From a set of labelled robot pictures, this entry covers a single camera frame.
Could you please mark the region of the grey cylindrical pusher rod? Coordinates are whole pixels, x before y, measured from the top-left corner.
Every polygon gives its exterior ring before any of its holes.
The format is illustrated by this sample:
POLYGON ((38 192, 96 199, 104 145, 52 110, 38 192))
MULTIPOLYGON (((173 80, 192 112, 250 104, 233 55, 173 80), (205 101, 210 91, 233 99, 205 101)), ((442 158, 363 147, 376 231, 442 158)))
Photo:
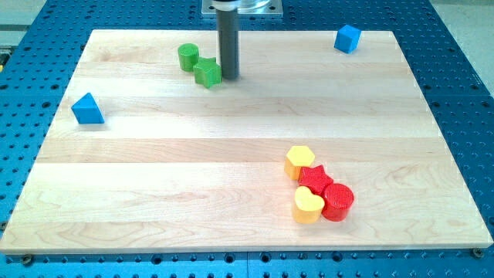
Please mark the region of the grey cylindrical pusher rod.
POLYGON ((222 77, 236 80, 239 77, 239 17, 238 10, 216 10, 218 47, 222 77))

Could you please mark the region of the clear acrylic tool mount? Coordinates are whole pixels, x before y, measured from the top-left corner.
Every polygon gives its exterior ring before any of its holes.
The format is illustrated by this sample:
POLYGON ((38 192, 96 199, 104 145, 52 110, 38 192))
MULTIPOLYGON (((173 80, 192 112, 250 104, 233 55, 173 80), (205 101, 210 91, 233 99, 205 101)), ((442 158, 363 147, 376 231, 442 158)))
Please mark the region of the clear acrylic tool mount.
MULTIPOLYGON (((282 0, 241 0, 238 8, 241 17, 282 17, 282 0)), ((214 18, 215 8, 212 0, 201 0, 203 18, 214 18)))

